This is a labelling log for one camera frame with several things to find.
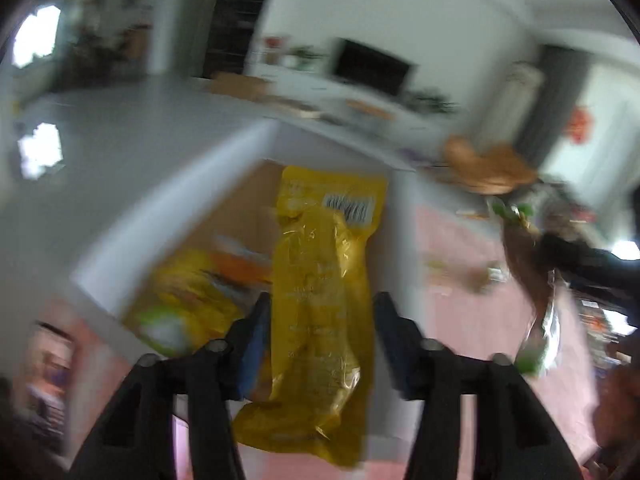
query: red decoration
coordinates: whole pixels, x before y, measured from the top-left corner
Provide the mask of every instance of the red decoration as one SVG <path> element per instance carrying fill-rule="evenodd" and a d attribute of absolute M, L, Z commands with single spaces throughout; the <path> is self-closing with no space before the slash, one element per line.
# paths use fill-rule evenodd
<path fill-rule="evenodd" d="M 564 132 L 574 144 L 584 144 L 589 140 L 593 128 L 593 116 L 584 106 L 577 106 L 571 114 Z"/>

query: window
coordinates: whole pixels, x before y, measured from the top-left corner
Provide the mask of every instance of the window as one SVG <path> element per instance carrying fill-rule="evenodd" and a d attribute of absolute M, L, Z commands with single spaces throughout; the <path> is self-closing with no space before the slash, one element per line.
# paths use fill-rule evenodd
<path fill-rule="evenodd" d="M 22 68 L 34 57 L 49 56 L 56 44 L 56 32 L 60 9 L 56 6 L 43 7 L 24 20 L 14 43 L 14 65 Z"/>

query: green plant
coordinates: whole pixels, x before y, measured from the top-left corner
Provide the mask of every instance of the green plant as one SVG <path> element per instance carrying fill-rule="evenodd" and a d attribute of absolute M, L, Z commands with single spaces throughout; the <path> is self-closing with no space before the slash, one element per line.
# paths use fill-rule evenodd
<path fill-rule="evenodd" d="M 437 88 L 425 88 L 409 92 L 406 103 L 416 112 L 428 114 L 457 114 L 460 106 L 449 100 L 450 97 Z"/>
<path fill-rule="evenodd" d="M 325 54 L 313 48 L 313 45 L 295 46 L 289 50 L 289 54 L 305 61 L 322 59 Z"/>

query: potted plant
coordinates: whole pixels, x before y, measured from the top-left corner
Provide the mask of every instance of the potted plant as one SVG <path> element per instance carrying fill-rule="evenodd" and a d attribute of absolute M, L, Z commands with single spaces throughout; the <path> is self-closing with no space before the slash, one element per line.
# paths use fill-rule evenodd
<path fill-rule="evenodd" d="M 325 54 L 313 48 L 312 45 L 301 45 L 293 47 L 289 51 L 289 55 L 296 58 L 296 70 L 310 72 L 313 70 L 315 63 L 322 59 Z"/>
<path fill-rule="evenodd" d="M 437 88 L 425 88 L 408 92 L 405 102 L 409 110 L 420 114 L 457 114 L 460 106 L 449 99 L 449 96 L 441 93 Z"/>

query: tv stand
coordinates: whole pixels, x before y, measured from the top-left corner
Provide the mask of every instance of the tv stand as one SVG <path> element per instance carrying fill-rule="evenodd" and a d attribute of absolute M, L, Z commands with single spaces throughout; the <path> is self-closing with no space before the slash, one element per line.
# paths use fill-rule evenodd
<path fill-rule="evenodd" d="M 346 124 L 353 118 L 347 100 L 381 108 L 394 117 L 388 121 L 385 139 L 399 148 L 411 148 L 431 160 L 441 159 L 441 147 L 452 133 L 446 117 L 412 112 L 389 96 L 351 82 L 263 63 L 245 65 L 244 73 L 270 81 L 273 94 L 309 103 Z"/>

